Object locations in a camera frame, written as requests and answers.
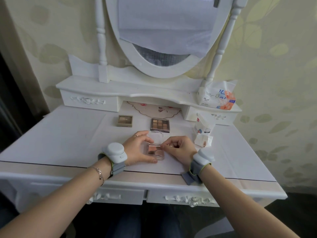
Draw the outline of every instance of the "hand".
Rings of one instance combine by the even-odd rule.
[[[161,144],[161,148],[175,156],[188,169],[193,160],[193,155],[197,153],[195,145],[187,136],[169,137]]]
[[[129,166],[137,162],[157,163],[158,160],[153,156],[144,155],[140,152],[140,145],[143,141],[154,143],[150,137],[147,136],[149,131],[138,131],[133,136],[128,138],[124,143],[124,151],[128,156],[125,165]]]

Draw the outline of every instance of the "white wrist sensor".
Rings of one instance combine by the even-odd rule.
[[[212,147],[201,148],[196,154],[194,154],[193,158],[200,165],[206,165],[215,161]]]
[[[104,147],[102,151],[115,164],[122,163],[128,159],[128,156],[124,152],[124,147],[120,143],[111,143],[107,147]]]

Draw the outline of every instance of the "left hand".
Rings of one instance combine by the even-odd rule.
[[[128,156],[128,159],[125,161],[126,166],[135,164],[137,162],[158,162],[155,157],[148,156],[140,152],[140,145],[143,141],[148,143],[154,143],[154,140],[147,136],[148,133],[148,130],[138,131],[123,143],[124,151]]]

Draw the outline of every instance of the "wrist-worn device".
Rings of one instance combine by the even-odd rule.
[[[202,184],[199,174],[206,165],[211,165],[212,161],[215,161],[215,158],[211,147],[201,148],[194,154],[189,171],[182,174],[186,184],[190,185],[195,181],[198,184]]]
[[[128,159],[128,156],[124,152],[124,147],[120,143],[111,143],[108,146],[102,148],[102,153],[98,155],[98,160],[107,156],[112,165],[110,176],[115,176],[116,174],[124,171],[125,161]]]

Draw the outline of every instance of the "wallpaper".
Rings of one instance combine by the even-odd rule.
[[[94,0],[6,0],[45,100],[71,75],[68,54],[98,62]],[[234,124],[280,184],[317,187],[317,0],[249,0],[215,80],[237,79]],[[106,17],[107,59],[129,65]],[[186,73],[206,76],[216,44]]]

